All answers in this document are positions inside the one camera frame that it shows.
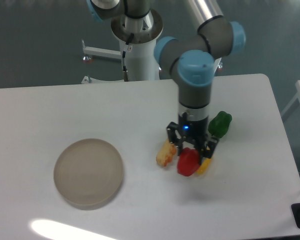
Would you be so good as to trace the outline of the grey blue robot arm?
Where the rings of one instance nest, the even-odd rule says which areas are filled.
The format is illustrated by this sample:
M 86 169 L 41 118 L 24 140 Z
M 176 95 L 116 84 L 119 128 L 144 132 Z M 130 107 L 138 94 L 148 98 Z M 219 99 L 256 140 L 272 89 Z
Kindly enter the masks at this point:
M 89 0 L 86 4 L 95 20 L 111 19 L 126 82 L 153 80 L 164 70 L 177 84 L 178 121 L 166 130 L 178 153 L 187 142 L 198 152 L 199 164 L 212 157 L 219 142 L 218 136 L 207 132 L 215 64 L 244 48 L 243 27 L 226 20 L 214 0 L 188 0 L 185 4 L 196 35 L 180 41 L 161 37 L 163 20 L 148 0 Z

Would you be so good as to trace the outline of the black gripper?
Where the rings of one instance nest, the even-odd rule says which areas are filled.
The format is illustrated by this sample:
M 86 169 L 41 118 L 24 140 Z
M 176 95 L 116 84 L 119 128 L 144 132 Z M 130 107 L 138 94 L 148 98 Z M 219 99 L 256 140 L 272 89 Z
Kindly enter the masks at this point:
M 184 142 L 193 145 L 198 152 L 198 164 L 201 166 L 206 158 L 211 158 L 219 143 L 217 137 L 208 137 L 208 117 L 201 120 L 188 120 L 188 114 L 178 116 L 178 123 L 170 122 L 166 127 L 167 136 L 177 147 L 180 156 L 184 149 Z

